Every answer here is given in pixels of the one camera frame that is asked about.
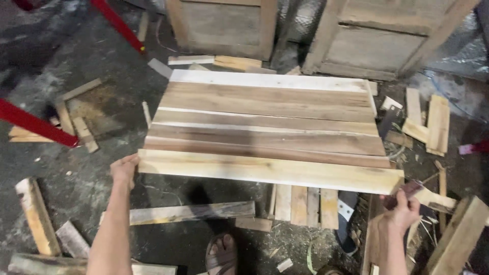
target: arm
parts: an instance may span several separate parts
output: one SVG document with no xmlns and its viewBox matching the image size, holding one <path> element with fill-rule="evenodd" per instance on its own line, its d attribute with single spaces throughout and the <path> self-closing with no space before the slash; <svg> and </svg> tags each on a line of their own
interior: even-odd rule
<svg viewBox="0 0 489 275">
<path fill-rule="evenodd" d="M 399 190 L 396 197 L 396 208 L 384 213 L 378 223 L 380 275 L 407 275 L 404 234 L 419 218 L 420 202 L 416 198 L 412 197 L 408 201 L 402 190 Z"/>
<path fill-rule="evenodd" d="M 104 220 L 90 249 L 87 275 L 132 275 L 129 249 L 129 193 L 137 154 L 111 164 L 113 186 Z"/>
</svg>

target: dirty floor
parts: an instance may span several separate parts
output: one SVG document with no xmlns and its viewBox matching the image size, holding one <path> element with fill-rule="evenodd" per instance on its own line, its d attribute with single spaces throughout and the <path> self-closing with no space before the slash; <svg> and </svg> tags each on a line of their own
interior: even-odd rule
<svg viewBox="0 0 489 275">
<path fill-rule="evenodd" d="M 122 1 L 109 3 L 136 32 L 142 11 Z M 0 10 L 4 22 L 0 26 L 2 97 L 36 116 L 46 117 L 48 106 L 57 96 L 95 78 L 103 81 L 103 85 L 68 103 L 71 115 L 83 117 L 95 135 L 100 150 L 93 154 L 88 154 L 85 147 L 68 149 L 55 143 L 9 143 L 7 133 L 11 125 L 0 121 L 0 274 L 3 274 L 7 273 L 12 253 L 36 253 L 14 190 L 14 185 L 26 177 L 39 179 L 54 228 L 69 219 L 92 243 L 111 189 L 109 165 L 142 146 L 147 126 L 141 102 L 148 102 L 150 113 L 154 114 L 168 83 L 146 64 L 153 57 L 165 61 L 178 53 L 168 50 L 177 47 L 165 17 L 159 28 L 157 22 L 150 23 L 146 36 L 148 54 L 141 56 L 86 0 L 53 0 L 31 14 L 20 11 L 10 1 L 2 1 Z M 283 70 L 296 65 L 293 64 L 297 62 L 296 56 L 292 54 L 289 62 L 283 63 Z M 407 177 L 423 180 L 437 171 L 433 161 L 438 159 L 449 166 L 449 196 L 475 194 L 489 203 L 489 160 L 477 154 L 461 158 L 457 152 L 459 144 L 486 138 L 487 86 L 446 74 L 417 73 L 403 82 L 381 84 L 377 106 L 385 95 L 404 104 L 407 86 L 422 90 L 423 111 L 427 111 L 432 93 L 448 96 L 456 106 L 451 105 L 446 157 L 427 154 L 424 145 L 415 141 L 413 150 L 405 149 L 395 158 L 398 168 L 403 168 Z M 392 155 L 400 149 L 388 143 L 386 148 Z M 437 191 L 436 179 L 427 186 Z M 271 186 L 265 183 L 139 174 L 131 194 L 131 207 L 254 200 L 257 216 L 264 217 L 270 192 Z M 365 203 L 359 205 L 354 228 L 365 232 L 367 211 Z M 145 263 L 178 265 L 180 274 L 196 275 L 205 271 L 205 248 L 212 235 L 230 231 L 239 246 L 240 274 L 276 274 L 277 264 L 289 257 L 294 266 L 285 275 L 309 274 L 306 255 L 311 243 L 313 269 L 328 264 L 347 274 L 359 272 L 361 253 L 352 257 L 343 254 L 331 230 L 275 221 L 272 232 L 265 233 L 237 229 L 232 223 L 219 220 L 134 226 L 132 256 Z M 471 261 L 474 270 L 481 274 L 489 270 L 486 257 L 489 246 L 484 245 L 488 233 L 484 233 Z M 270 258 L 275 249 L 278 252 Z"/>
</svg>

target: hand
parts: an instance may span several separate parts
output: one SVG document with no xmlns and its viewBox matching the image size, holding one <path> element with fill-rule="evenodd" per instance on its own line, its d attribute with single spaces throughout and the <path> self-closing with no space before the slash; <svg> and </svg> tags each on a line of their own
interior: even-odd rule
<svg viewBox="0 0 489 275">
<path fill-rule="evenodd" d="M 378 227 L 380 232 L 399 233 L 403 237 L 411 224 L 420 218 L 420 202 L 415 197 L 408 201 L 402 189 L 397 192 L 396 198 L 398 205 L 392 211 L 384 213 Z"/>
<path fill-rule="evenodd" d="M 111 175 L 114 184 L 127 184 L 129 189 L 134 188 L 134 170 L 139 163 L 139 157 L 136 154 L 122 158 L 111 164 Z"/>
</svg>

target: red metal bar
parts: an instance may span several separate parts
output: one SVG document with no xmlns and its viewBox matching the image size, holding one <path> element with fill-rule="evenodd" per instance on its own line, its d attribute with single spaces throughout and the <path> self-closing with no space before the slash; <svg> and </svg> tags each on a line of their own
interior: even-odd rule
<svg viewBox="0 0 489 275">
<path fill-rule="evenodd" d="M 114 28 L 126 38 L 126 40 L 135 48 L 139 53 L 144 53 L 144 45 L 137 39 L 133 31 L 122 21 L 119 15 L 112 10 L 107 4 L 106 0 L 91 0 L 93 5 L 97 7 L 100 12 L 105 16 L 107 20 L 114 26 Z"/>
<path fill-rule="evenodd" d="M 68 147 L 73 148 L 78 145 L 77 136 L 72 136 L 66 132 L 63 132 L 46 121 L 29 114 L 28 112 L 1 98 L 0 119 L 4 119 L 14 125 Z"/>
</svg>

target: foot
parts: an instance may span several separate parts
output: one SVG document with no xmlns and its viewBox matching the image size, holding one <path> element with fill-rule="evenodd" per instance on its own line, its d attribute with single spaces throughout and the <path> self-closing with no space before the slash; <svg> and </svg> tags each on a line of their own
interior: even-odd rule
<svg viewBox="0 0 489 275">
<path fill-rule="evenodd" d="M 236 249 L 235 246 L 236 244 L 233 237 L 231 237 L 231 235 L 229 234 L 226 234 L 223 238 L 217 239 L 216 243 L 211 246 L 209 255 L 216 255 L 222 252 L 231 252 Z M 218 266 L 209 270 L 209 275 L 217 275 L 221 268 L 222 266 Z M 224 272 L 223 275 L 236 275 L 236 265 Z"/>
</svg>

